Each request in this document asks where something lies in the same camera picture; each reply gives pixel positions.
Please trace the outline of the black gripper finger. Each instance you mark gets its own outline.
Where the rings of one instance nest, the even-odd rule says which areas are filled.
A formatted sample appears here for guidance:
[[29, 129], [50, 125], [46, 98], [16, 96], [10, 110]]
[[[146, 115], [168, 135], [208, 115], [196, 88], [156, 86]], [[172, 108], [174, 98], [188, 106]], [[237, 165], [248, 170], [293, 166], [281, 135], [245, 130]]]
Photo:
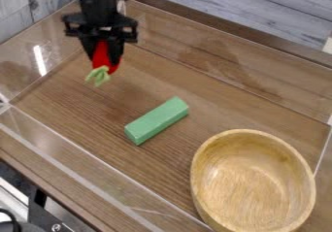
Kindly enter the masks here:
[[106, 40], [106, 47], [109, 66], [116, 67], [120, 63], [124, 52], [124, 39], [118, 37], [110, 37]]
[[98, 39], [96, 37], [82, 36], [78, 38], [78, 41], [84, 48], [85, 54], [88, 55], [88, 58], [92, 59]]

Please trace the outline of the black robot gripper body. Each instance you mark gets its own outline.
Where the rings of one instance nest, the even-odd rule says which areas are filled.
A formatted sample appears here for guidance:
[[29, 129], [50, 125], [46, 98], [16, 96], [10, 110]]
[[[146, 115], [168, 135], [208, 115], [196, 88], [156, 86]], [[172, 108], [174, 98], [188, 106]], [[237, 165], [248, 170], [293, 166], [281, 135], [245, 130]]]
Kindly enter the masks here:
[[69, 37], [137, 42], [137, 21], [118, 12], [117, 0], [78, 0], [78, 6], [62, 16]]

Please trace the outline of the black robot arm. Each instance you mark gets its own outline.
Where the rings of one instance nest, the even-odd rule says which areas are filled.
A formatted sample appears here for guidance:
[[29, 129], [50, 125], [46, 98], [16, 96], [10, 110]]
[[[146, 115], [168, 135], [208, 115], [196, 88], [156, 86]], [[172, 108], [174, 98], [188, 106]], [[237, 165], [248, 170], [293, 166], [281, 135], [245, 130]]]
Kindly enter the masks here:
[[65, 34], [78, 39], [93, 68], [120, 65], [125, 43], [137, 42], [138, 22], [118, 12], [117, 0], [77, 0], [80, 11], [65, 14]]

